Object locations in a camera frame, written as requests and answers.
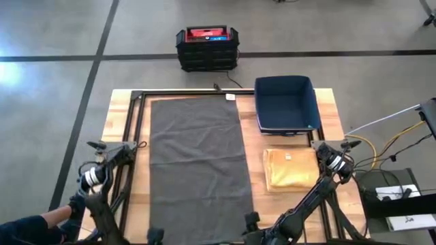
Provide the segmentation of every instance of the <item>yellow cable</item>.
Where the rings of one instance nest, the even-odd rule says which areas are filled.
[[[406,130],[404,130],[404,131],[402,131],[402,132],[400,132],[400,133],[397,133],[396,135],[394,135],[394,137],[391,137],[390,140],[388,140],[388,141],[386,142],[386,144],[384,145],[382,152],[384,152],[384,151],[386,150],[386,148],[389,146],[389,144],[390,144],[392,141],[394,141],[396,138],[398,138],[398,137],[402,136],[403,134],[405,134],[405,133],[407,133],[407,132],[409,132],[409,131],[411,131],[411,130],[413,130],[413,129],[415,129],[415,128],[421,126],[421,125],[423,125],[424,123],[425,123],[424,121],[418,122],[418,123],[415,124],[414,126],[408,128],[408,129],[406,129]]]
[[[374,160],[373,160],[373,163],[371,164],[371,169],[373,169],[375,166],[375,163],[377,162],[377,150],[375,149],[375,146],[373,145],[373,143],[371,143],[367,138],[359,136],[359,135],[346,135],[346,137],[353,137],[353,138],[356,138],[359,140],[363,140],[373,149]]]

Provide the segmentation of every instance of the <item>gray towel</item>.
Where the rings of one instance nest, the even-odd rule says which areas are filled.
[[[253,202],[235,101],[152,102],[150,173],[150,226],[164,244],[240,240]]]

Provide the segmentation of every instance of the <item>yellow towel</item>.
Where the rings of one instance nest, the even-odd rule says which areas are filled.
[[[266,149],[264,168],[267,187],[272,192],[310,189],[319,177],[312,148]]]

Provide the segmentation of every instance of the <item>wooden table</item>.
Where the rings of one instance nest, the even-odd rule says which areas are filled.
[[[326,140],[342,140],[344,134],[332,89],[316,88],[315,92],[318,108],[320,110],[324,137]],[[129,107],[130,93],[131,90],[113,90],[102,135],[103,141],[120,142],[122,140],[127,109]],[[140,142],[149,142],[151,102],[160,99],[180,99],[183,97],[197,96],[181,97],[174,95],[147,95],[144,119],[141,126]],[[261,135],[258,129],[253,95],[237,95],[236,104],[238,106],[240,124],[243,131],[254,208],[255,211],[260,214],[260,227],[269,227],[273,225],[280,214],[287,209],[296,206],[297,203],[307,194],[308,190],[293,193],[268,193],[266,190],[265,173],[262,165],[263,150],[265,148],[276,148],[277,146],[304,148],[309,147],[309,141],[305,135],[298,135],[295,137]],[[132,129],[135,127],[136,117],[136,114],[134,114],[131,126]],[[133,131],[134,130],[131,130],[130,139],[133,138]],[[365,217],[356,183],[352,180],[347,184],[341,185],[337,189],[337,196],[342,211],[352,224],[354,224],[357,230],[363,231]],[[146,147],[138,150],[134,180],[130,195],[130,205],[127,213],[125,237],[131,243],[146,242],[146,233],[149,228],[149,212],[149,147]],[[337,233],[334,228],[335,224],[331,210],[329,211],[329,217],[333,235],[336,236]],[[82,227],[84,229],[81,230],[79,238],[85,238],[89,234],[85,229],[92,230],[95,227],[93,219],[89,216],[88,210],[85,212]],[[307,230],[308,242],[326,241],[319,208],[306,220],[305,227]]]

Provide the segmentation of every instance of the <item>gray floor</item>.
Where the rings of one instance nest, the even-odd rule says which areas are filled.
[[[436,0],[429,1],[436,7]],[[110,1],[0,1],[0,56],[95,54]],[[227,24],[241,52],[435,49],[418,0],[121,0],[105,54],[175,53],[174,36],[191,25]],[[48,209],[92,62],[0,63],[0,223]],[[309,76],[334,89],[345,131],[434,97],[436,56],[240,59],[230,76],[253,87],[260,76]],[[62,204],[76,190],[78,166],[92,157],[86,141],[102,134],[115,88],[211,88],[235,85],[220,73],[185,73],[176,60],[101,63],[69,171]],[[415,112],[358,134],[378,148],[419,121]],[[421,127],[404,147],[428,133]],[[436,142],[427,140],[386,169],[411,167],[422,189],[436,188]],[[356,160],[371,156],[367,146]],[[377,240],[430,244],[427,232],[373,234]]]

